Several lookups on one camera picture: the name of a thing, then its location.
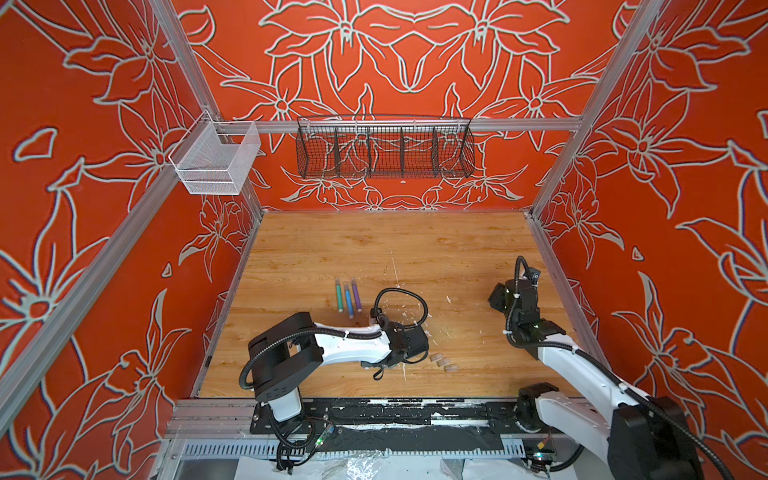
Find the purple pen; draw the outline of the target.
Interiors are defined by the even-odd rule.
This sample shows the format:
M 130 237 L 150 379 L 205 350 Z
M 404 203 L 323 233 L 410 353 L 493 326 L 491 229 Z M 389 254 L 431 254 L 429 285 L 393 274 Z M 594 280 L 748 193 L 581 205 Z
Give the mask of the purple pen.
M 356 281 L 355 278 L 352 278 L 350 283 L 351 283 L 352 295 L 353 295 L 354 302 L 355 302 L 356 312 L 362 312 L 363 311 L 363 305 L 362 305 L 362 301 L 361 301 L 361 297 L 360 297 L 357 281 Z

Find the blue pen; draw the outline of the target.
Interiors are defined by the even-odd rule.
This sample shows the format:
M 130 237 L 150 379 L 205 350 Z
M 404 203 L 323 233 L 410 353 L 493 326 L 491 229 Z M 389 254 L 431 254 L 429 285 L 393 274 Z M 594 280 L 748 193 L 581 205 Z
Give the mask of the blue pen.
M 355 316 L 355 308 L 352 300 L 352 293 L 348 283 L 343 284 L 343 292 L 347 315 L 350 319 L 353 319 Z

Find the green pen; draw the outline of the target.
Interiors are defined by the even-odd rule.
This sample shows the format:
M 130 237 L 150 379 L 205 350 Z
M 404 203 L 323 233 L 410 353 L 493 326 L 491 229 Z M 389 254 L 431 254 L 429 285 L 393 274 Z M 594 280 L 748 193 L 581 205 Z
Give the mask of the green pen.
M 343 313 L 345 309 L 345 305 L 344 305 L 344 293 L 342 290 L 341 281 L 339 278 L 336 278 L 334 282 L 335 282 L 335 296 L 336 296 L 337 310 L 340 313 Z

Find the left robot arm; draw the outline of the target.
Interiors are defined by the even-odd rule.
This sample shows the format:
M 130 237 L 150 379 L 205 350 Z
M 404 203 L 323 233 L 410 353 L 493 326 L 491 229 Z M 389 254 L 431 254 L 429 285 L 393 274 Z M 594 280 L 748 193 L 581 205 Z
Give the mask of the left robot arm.
M 421 317 L 412 324 L 389 319 L 380 307 L 389 293 L 415 299 Z M 332 327 L 314 322 L 307 311 L 294 313 L 248 343 L 248 360 L 238 385 L 267 405 L 277 422 L 298 420 L 304 416 L 300 385 L 322 366 L 356 363 L 373 369 L 374 379 L 379 380 L 389 368 L 425 360 L 429 341 L 423 324 L 428 314 L 426 300 L 399 287 L 384 288 L 377 294 L 372 324 L 365 327 Z

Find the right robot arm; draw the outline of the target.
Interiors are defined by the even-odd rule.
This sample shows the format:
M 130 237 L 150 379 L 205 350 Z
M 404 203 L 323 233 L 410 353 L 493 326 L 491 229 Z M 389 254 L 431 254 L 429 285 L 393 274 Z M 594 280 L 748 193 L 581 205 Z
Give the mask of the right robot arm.
M 547 382 L 525 387 L 514 414 L 522 430 L 559 430 L 579 452 L 589 451 L 602 461 L 615 479 L 701 479 L 703 458 L 722 478 L 732 478 L 725 462 L 689 429 L 675 401 L 653 397 L 623 380 L 564 329 L 542 318 L 534 281 L 499 283 L 488 303 L 503 314 L 510 345 L 554 370 L 586 401 L 580 405 Z

